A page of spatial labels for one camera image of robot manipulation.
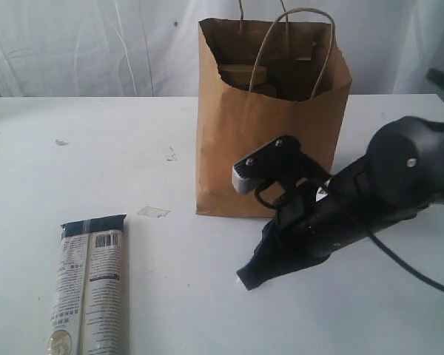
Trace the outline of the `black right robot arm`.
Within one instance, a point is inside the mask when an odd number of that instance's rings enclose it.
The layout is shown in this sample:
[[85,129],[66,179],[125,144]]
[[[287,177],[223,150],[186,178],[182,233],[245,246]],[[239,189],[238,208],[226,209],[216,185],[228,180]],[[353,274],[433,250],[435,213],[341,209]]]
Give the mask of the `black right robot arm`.
[[365,154],[332,175],[282,135],[232,167],[236,192],[278,183],[283,194],[263,205],[275,216],[252,258],[237,272],[249,289],[320,265],[337,250],[444,205],[444,123],[405,116],[379,129]]

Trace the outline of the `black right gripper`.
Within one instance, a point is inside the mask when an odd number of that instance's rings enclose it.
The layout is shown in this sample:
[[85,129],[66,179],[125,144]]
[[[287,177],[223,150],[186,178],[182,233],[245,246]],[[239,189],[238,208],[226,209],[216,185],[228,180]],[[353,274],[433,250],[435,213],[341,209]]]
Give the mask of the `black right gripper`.
[[307,180],[262,229],[249,262],[237,270],[248,291],[268,280],[325,262],[377,231],[377,197],[366,173]]

